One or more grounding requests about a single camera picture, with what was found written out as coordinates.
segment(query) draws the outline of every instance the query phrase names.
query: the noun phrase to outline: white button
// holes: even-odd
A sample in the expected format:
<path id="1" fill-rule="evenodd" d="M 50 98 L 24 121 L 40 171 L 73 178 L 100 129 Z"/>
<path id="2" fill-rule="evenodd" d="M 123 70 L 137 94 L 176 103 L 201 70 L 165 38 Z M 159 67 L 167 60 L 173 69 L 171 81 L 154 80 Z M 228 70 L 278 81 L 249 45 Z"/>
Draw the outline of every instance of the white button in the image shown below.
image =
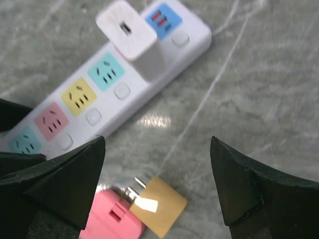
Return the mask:
<path id="1" fill-rule="evenodd" d="M 86 114 L 86 119 L 90 125 L 94 126 L 101 121 L 101 114 L 97 109 L 92 109 Z"/>
<path id="2" fill-rule="evenodd" d="M 57 137 L 57 142 L 63 150 L 67 150 L 73 144 L 73 139 L 67 133 L 61 134 Z"/>
<path id="3" fill-rule="evenodd" d="M 120 83 L 114 90 L 115 95 L 120 99 L 124 100 L 131 93 L 130 88 L 125 83 Z"/>
<path id="4" fill-rule="evenodd" d="M 185 31 L 177 31 L 172 36 L 172 40 L 175 46 L 184 47 L 189 43 L 189 36 Z"/>

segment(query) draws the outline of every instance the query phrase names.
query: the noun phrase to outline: metal prong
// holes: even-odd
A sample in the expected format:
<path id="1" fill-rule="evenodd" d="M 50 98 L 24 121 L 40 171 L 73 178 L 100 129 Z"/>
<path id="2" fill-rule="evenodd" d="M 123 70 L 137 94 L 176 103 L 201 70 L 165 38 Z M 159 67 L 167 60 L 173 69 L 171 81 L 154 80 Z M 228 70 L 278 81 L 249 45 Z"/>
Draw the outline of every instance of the metal prong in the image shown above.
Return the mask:
<path id="1" fill-rule="evenodd" d="M 135 180 L 136 180 L 143 188 L 146 188 L 145 183 L 143 183 L 140 179 L 138 179 L 137 177 L 135 177 Z"/>
<path id="2" fill-rule="evenodd" d="M 134 196 L 137 198 L 139 197 L 139 195 L 137 194 L 137 192 L 135 192 L 132 188 L 128 187 L 128 190 L 130 191 L 130 193 L 134 194 Z"/>

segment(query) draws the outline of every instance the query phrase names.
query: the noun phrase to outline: power strip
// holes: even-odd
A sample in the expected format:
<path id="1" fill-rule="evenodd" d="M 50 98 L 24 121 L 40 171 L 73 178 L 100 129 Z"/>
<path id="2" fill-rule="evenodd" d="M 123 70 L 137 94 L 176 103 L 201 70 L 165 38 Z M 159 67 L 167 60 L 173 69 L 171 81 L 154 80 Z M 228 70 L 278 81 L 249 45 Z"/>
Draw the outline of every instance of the power strip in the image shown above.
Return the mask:
<path id="1" fill-rule="evenodd" d="M 143 78 L 108 42 L 3 137 L 0 151 L 49 160 L 108 137 L 211 44 L 209 27 L 178 0 L 157 0 L 140 16 L 157 33 L 165 71 Z"/>

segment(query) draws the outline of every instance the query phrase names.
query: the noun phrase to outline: charger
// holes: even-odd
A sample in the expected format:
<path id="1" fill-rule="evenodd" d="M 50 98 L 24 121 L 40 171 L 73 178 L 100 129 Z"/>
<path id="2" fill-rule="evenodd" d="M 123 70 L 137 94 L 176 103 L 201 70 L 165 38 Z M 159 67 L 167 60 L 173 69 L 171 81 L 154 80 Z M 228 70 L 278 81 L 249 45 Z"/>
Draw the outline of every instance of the charger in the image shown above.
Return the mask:
<path id="1" fill-rule="evenodd" d="M 82 239 L 138 239 L 145 225 L 129 211 L 130 203 L 112 189 L 97 193 Z"/>
<path id="2" fill-rule="evenodd" d="M 185 209 L 187 199 L 159 177 L 153 177 L 148 184 L 138 178 L 135 180 L 143 190 L 139 193 L 135 188 L 128 188 L 136 197 L 130 211 L 163 238 Z"/>
<path id="3" fill-rule="evenodd" d="M 116 0 L 102 10 L 96 23 L 145 80 L 156 79 L 165 71 L 157 33 L 125 0 Z"/>

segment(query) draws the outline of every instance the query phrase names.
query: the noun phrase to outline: marble floor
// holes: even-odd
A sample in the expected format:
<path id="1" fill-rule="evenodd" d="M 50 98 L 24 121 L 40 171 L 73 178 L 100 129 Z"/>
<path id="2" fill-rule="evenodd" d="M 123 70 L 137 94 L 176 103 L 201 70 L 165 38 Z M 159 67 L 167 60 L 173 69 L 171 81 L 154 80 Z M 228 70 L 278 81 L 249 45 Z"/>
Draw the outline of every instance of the marble floor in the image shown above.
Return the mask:
<path id="1" fill-rule="evenodd" d="M 0 0 L 0 98 L 34 107 L 105 42 L 109 0 Z M 141 10 L 150 0 L 130 0 Z M 229 239 L 212 175 L 215 135 L 319 181 L 319 1 L 183 0 L 213 45 L 107 139 L 100 183 L 159 175 L 188 199 L 166 239 Z M 144 239 L 157 238 L 147 230 Z"/>

